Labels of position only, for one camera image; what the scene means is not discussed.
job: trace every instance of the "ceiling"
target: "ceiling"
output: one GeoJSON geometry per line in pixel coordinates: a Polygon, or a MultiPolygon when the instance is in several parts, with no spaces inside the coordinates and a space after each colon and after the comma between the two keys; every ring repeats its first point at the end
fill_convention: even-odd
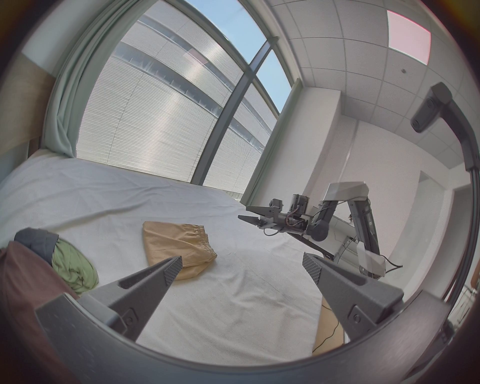
{"type": "Polygon", "coordinates": [[[416,133],[409,119],[444,82],[480,135],[480,94],[457,48],[416,0],[266,0],[284,29],[304,84],[342,91],[343,114],[413,142],[448,168],[463,162],[443,120],[416,133]],[[432,34],[428,66],[388,48],[387,10],[432,34]]]}

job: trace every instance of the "ceiling light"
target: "ceiling light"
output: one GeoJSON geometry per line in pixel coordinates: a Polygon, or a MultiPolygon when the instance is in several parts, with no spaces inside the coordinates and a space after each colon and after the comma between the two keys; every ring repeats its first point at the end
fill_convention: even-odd
{"type": "Polygon", "coordinates": [[[430,56],[430,32],[398,13],[387,11],[388,46],[427,65],[430,56]]]}

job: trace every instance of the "sky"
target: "sky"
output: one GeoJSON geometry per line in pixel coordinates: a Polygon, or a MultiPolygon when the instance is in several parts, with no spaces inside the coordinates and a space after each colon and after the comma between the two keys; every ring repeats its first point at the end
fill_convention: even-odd
{"type": "MultiPolygon", "coordinates": [[[[237,0],[186,0],[208,18],[250,63],[265,42],[265,36],[237,0]]],[[[257,77],[281,111],[291,87],[275,53],[265,59],[257,77]]]]}

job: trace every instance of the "maroon fabric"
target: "maroon fabric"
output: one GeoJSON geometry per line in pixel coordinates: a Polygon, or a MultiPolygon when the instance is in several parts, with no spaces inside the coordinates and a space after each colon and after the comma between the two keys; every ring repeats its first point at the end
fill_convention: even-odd
{"type": "Polygon", "coordinates": [[[79,383],[57,357],[35,317],[35,308],[66,292],[78,295],[53,268],[16,241],[0,250],[0,302],[37,360],[59,383],[79,383]]]}

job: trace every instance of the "bed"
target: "bed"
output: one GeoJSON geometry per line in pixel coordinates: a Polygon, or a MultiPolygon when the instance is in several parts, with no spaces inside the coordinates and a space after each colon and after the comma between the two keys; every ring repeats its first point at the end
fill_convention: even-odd
{"type": "Polygon", "coordinates": [[[137,343],[178,358],[262,365],[312,354],[322,295],[301,265],[311,249],[237,219],[244,206],[208,187],[40,150],[0,184],[0,245],[46,228],[95,265],[100,285],[148,266],[147,220],[205,227],[218,254],[176,281],[137,343]]]}

